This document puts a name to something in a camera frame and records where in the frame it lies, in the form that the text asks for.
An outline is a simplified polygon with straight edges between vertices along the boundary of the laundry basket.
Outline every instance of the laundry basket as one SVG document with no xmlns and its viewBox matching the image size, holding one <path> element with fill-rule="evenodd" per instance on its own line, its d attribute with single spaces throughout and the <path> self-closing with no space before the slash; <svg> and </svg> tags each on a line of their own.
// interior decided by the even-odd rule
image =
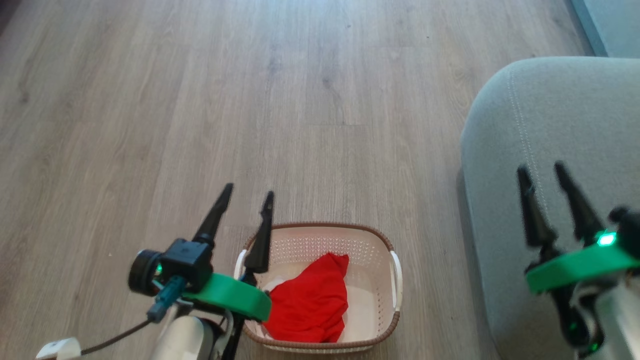
<svg viewBox="0 0 640 360">
<path fill-rule="evenodd" d="M 251 237 L 238 256 L 234 277 L 243 273 Z M 261 324 L 246 322 L 244 333 L 268 348 L 308 354 L 340 354 L 367 350 L 395 330 L 402 304 L 402 270 L 389 240 L 366 226 L 336 223 L 274 225 L 271 232 L 269 272 L 256 275 L 262 288 L 276 277 L 297 277 L 311 262 L 327 252 L 349 255 L 344 281 L 349 307 L 345 328 L 337 343 L 295 343 L 273 340 Z"/>
</svg>

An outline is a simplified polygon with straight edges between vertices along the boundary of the wooden floor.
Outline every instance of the wooden floor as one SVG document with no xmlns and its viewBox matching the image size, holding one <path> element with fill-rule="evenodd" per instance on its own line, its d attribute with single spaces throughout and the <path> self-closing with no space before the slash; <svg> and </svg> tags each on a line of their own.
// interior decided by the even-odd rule
<svg viewBox="0 0 640 360">
<path fill-rule="evenodd" d="M 0 3 L 1 358 L 142 321 L 137 251 L 192 236 L 229 181 L 219 272 L 269 189 L 277 222 L 366 224 L 395 244 L 398 328 L 336 358 L 497 358 L 462 239 L 459 137 L 503 66 L 590 52 L 564 0 Z M 158 330 L 88 359 L 144 359 Z M 237 358 L 307 359 L 249 339 Z"/>
</svg>

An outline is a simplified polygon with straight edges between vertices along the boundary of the brown basket rim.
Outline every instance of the brown basket rim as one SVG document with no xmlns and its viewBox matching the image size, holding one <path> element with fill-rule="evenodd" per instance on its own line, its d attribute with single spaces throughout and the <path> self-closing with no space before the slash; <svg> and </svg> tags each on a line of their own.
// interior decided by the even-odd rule
<svg viewBox="0 0 640 360">
<path fill-rule="evenodd" d="M 341 222 L 291 222 L 291 223 L 283 223 L 276 224 L 272 227 L 272 230 L 275 229 L 287 229 L 291 227 L 341 227 L 344 229 L 356 229 L 363 230 L 376 235 L 387 247 L 387 249 L 391 252 L 394 251 L 394 246 L 391 244 L 391 241 L 379 230 L 358 224 L 347 224 Z M 246 241 L 243 250 L 249 250 L 251 244 L 255 240 L 256 234 L 251 235 L 249 240 Z M 400 321 L 400 311 L 396 311 L 394 313 L 394 317 L 391 319 L 391 323 L 387 330 L 377 337 L 370 340 L 363 341 L 352 341 L 350 343 L 295 343 L 291 341 L 281 341 L 281 340 L 271 340 L 266 338 L 261 338 L 252 333 L 246 325 L 243 327 L 243 332 L 247 335 L 251 340 L 263 344 L 269 347 L 282 347 L 282 348 L 300 348 L 300 349 L 308 349 L 308 350 L 337 350 L 337 349 L 345 349 L 345 348 L 359 348 L 359 347 L 370 347 L 376 344 L 381 343 L 386 340 L 391 333 L 396 329 L 398 325 L 398 321 Z"/>
</svg>

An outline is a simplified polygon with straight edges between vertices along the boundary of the red fabric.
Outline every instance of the red fabric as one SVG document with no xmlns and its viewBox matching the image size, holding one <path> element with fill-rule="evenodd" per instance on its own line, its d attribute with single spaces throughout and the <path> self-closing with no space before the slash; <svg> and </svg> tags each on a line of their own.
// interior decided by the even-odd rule
<svg viewBox="0 0 640 360">
<path fill-rule="evenodd" d="M 349 256 L 326 254 L 297 278 L 271 292 L 271 315 L 264 326 L 276 340 L 335 343 L 344 330 Z"/>
</svg>

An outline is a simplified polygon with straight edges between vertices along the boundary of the stitched seam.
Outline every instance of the stitched seam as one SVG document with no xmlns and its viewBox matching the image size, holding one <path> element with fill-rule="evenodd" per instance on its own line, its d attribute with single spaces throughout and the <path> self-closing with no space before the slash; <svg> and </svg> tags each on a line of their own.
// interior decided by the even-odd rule
<svg viewBox="0 0 640 360">
<path fill-rule="evenodd" d="M 533 176 L 535 177 L 535 181 L 538 185 L 537 193 L 540 195 L 540 200 L 542 201 L 542 207 L 545 211 L 545 215 L 548 216 L 547 200 L 545 199 L 545 195 L 542 192 L 542 185 L 540 183 L 540 173 L 538 172 L 536 159 L 533 156 L 533 151 L 531 150 L 531 141 L 529 141 L 529 134 L 527 132 L 527 127 L 524 124 L 524 116 L 522 115 L 522 110 L 520 109 L 520 101 L 518 100 L 518 93 L 516 92 L 516 85 L 513 78 L 514 78 L 513 71 L 509 70 L 508 80 L 511 82 L 511 91 L 510 91 L 509 97 L 511 97 L 511 92 L 513 92 L 513 97 L 515 98 L 514 111 L 516 113 L 516 123 L 518 124 L 518 130 L 520 132 L 522 147 L 525 152 L 525 156 L 531 162 L 531 167 L 532 167 L 531 170 L 533 170 Z"/>
</svg>

